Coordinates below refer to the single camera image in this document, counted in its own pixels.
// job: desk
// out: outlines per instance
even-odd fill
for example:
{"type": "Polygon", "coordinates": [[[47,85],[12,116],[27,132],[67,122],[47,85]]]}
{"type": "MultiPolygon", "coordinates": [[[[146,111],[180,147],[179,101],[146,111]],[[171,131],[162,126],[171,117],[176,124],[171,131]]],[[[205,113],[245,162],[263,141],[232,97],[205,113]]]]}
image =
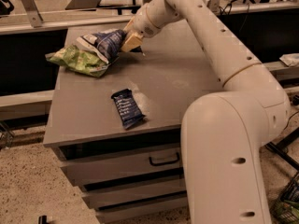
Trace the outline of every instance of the desk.
{"type": "MultiPolygon", "coordinates": [[[[66,45],[80,35],[122,28],[125,23],[71,28],[66,45]]],[[[180,159],[180,124],[198,97],[221,91],[186,21],[145,39],[145,53],[120,53],[101,78],[60,68],[44,146],[101,222],[187,205],[180,159]],[[122,128],[111,94],[133,92],[146,115],[122,128]]]]}

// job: speckled floor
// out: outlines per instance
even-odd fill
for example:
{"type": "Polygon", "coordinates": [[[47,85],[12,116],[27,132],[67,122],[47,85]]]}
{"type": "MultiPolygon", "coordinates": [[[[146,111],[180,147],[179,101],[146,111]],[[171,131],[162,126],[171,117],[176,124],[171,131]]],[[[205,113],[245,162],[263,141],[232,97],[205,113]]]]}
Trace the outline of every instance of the speckled floor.
{"type": "MultiPolygon", "coordinates": [[[[56,2],[57,6],[59,3],[65,6],[69,0],[56,2]]],[[[298,106],[292,108],[292,113],[297,111],[298,106]]],[[[275,143],[298,126],[296,115],[275,143]]],[[[15,131],[12,148],[0,151],[0,224],[37,224],[42,215],[47,215],[51,224],[98,224],[95,212],[82,201],[79,189],[68,182],[52,150],[43,147],[44,131],[43,126],[15,131]]],[[[289,146],[289,154],[299,161],[298,139],[289,146]]],[[[296,171],[265,147],[261,148],[261,163],[271,206],[296,171]]],[[[190,217],[185,207],[115,224],[129,223],[187,224],[190,217]]]]}

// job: crumpled plastic bag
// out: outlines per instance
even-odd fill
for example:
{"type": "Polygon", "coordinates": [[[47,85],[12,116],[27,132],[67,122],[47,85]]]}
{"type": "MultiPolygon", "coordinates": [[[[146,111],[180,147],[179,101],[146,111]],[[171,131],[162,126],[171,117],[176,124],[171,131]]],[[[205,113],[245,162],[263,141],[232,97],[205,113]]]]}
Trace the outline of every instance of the crumpled plastic bag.
{"type": "Polygon", "coordinates": [[[289,67],[299,66],[299,53],[283,55],[280,57],[280,60],[289,67]]]}
{"type": "Polygon", "coordinates": [[[88,51],[95,52],[107,64],[118,57],[126,33],[121,29],[110,29],[101,33],[82,35],[77,38],[79,44],[88,51]]]}
{"type": "Polygon", "coordinates": [[[80,50],[71,45],[46,55],[47,61],[69,68],[72,71],[92,77],[102,76],[109,65],[102,61],[96,53],[80,50]]]}

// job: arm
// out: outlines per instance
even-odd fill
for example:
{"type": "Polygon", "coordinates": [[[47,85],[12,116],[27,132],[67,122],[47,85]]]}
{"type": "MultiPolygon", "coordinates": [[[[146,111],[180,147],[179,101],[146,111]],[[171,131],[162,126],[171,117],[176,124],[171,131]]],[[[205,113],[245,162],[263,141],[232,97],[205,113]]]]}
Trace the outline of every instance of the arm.
{"type": "Polygon", "coordinates": [[[137,12],[134,27],[152,37],[179,19],[187,20],[225,89],[199,98],[182,121],[192,223],[271,223],[259,148],[285,127],[289,99],[203,0],[152,0],[137,12]]]}

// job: drawer cabinet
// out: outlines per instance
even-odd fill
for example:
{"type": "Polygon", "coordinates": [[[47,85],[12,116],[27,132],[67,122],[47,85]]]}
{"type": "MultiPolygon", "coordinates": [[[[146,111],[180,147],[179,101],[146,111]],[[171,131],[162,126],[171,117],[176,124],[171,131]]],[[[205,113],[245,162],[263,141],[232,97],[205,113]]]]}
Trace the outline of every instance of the drawer cabinet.
{"type": "Polygon", "coordinates": [[[180,129],[58,147],[62,170],[101,223],[187,205],[180,129]]]}

